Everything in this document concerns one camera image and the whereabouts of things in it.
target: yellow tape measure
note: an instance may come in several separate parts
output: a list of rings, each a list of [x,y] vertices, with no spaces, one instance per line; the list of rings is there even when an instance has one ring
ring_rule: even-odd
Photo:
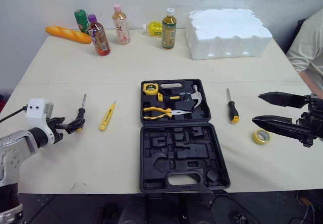
[[[157,95],[158,84],[154,84],[154,83],[143,84],[143,92],[145,92],[146,95]]]
[[[258,145],[264,145],[271,141],[272,137],[268,131],[259,129],[252,134],[252,139]]]

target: black plastic toolbox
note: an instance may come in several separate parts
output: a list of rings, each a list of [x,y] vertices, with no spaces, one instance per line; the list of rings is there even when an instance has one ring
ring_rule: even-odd
[[[193,85],[196,85],[202,96],[201,104],[194,108],[197,100],[192,99],[160,102],[157,95],[144,93],[146,83],[158,84],[158,91],[165,98],[194,93]],[[163,114],[143,111],[152,106],[192,113],[157,120],[144,119]],[[199,79],[143,81],[140,110],[143,124],[140,132],[140,190],[143,193],[222,190],[230,186],[216,131],[208,123],[210,110]],[[172,185],[169,183],[171,175],[188,175],[197,184]]]

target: baguette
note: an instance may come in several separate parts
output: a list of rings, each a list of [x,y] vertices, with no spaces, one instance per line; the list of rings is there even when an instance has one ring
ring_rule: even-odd
[[[45,31],[53,36],[69,39],[79,43],[89,44],[92,42],[91,37],[83,32],[74,31],[59,26],[47,26]]]

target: plastic bottle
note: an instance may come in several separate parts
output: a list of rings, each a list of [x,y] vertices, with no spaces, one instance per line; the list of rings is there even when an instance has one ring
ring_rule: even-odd
[[[103,26],[97,22],[95,15],[89,15],[89,34],[94,44],[97,54],[106,56],[110,53],[109,43],[107,41]]]
[[[115,24],[118,43],[121,45],[128,44],[130,42],[129,25],[127,16],[121,11],[121,5],[113,5],[115,13],[112,15],[113,23]]]
[[[165,49],[171,49],[175,44],[176,18],[174,17],[175,9],[167,8],[166,17],[163,19],[163,32],[161,35],[161,44]]]
[[[87,17],[86,17],[86,13],[84,10],[76,10],[74,12],[74,16],[76,19],[76,23],[80,29],[81,32],[89,34],[88,30],[87,30],[87,26],[88,26],[88,21],[87,21]]]
[[[159,21],[152,21],[148,25],[144,24],[142,29],[149,36],[162,36],[162,24]]]

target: yellow pliers handle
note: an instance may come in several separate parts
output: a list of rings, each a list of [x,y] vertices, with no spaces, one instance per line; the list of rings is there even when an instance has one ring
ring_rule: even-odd
[[[147,107],[147,108],[144,108],[143,111],[144,112],[147,112],[147,111],[159,111],[161,113],[164,113],[160,116],[157,116],[157,117],[143,117],[144,119],[147,119],[147,120],[157,120],[157,119],[160,119],[160,118],[163,118],[163,117],[169,117],[171,118],[173,115],[172,115],[172,109],[170,108],[167,108],[167,109],[163,109],[163,108],[158,108],[158,107]]]

